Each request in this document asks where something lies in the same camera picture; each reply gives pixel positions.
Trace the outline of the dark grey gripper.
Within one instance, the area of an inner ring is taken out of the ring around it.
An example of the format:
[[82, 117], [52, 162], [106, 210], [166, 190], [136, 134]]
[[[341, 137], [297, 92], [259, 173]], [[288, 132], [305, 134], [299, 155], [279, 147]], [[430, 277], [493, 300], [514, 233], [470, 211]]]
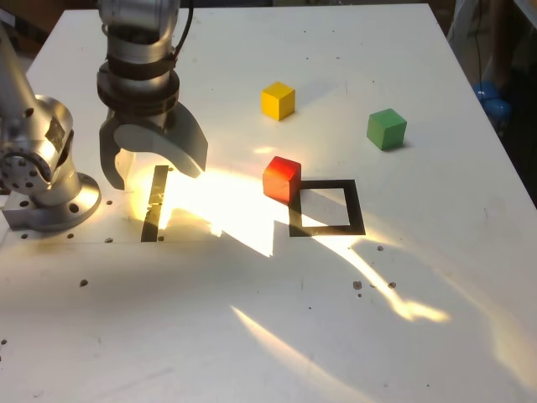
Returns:
[[117, 102], [99, 130], [100, 161], [110, 185], [123, 191], [126, 155], [151, 153], [197, 178], [206, 169], [208, 142], [192, 113], [178, 102]]

